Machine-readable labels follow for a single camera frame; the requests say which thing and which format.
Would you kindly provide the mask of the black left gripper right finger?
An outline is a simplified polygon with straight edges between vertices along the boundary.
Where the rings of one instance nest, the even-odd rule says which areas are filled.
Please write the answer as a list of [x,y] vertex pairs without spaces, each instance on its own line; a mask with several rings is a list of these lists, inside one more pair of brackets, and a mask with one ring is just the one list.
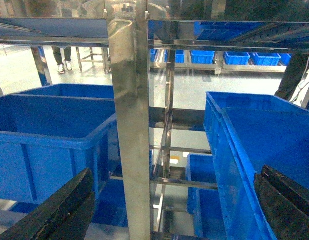
[[264,165],[254,176],[259,204],[278,240],[309,240],[309,190]]

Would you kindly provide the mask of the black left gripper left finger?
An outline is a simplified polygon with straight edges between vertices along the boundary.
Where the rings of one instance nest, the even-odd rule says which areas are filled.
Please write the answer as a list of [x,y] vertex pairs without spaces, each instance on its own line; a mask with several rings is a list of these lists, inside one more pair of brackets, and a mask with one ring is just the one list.
[[93,173],[85,168],[0,240],[83,240],[94,212]]

